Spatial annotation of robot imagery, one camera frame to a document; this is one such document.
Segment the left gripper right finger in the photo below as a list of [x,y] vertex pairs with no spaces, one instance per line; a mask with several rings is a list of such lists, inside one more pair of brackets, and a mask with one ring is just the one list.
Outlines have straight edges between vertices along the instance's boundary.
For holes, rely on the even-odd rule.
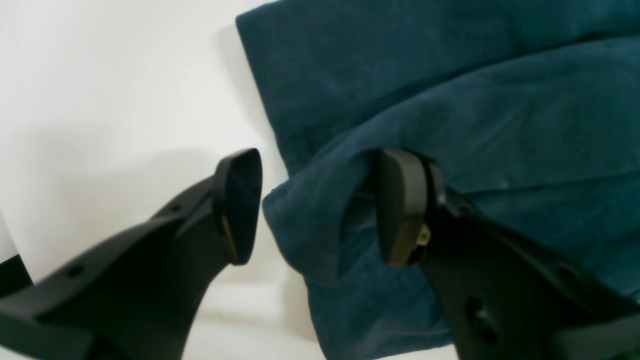
[[386,264],[419,268],[460,360],[637,360],[639,305],[446,185],[428,157],[375,155]]

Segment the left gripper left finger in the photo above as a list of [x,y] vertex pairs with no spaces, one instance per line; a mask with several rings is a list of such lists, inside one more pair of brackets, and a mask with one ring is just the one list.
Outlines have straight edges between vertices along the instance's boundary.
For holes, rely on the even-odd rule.
[[258,228],[260,152],[222,158],[215,173],[30,284],[1,265],[1,346],[39,360],[180,360],[208,287],[246,265]]

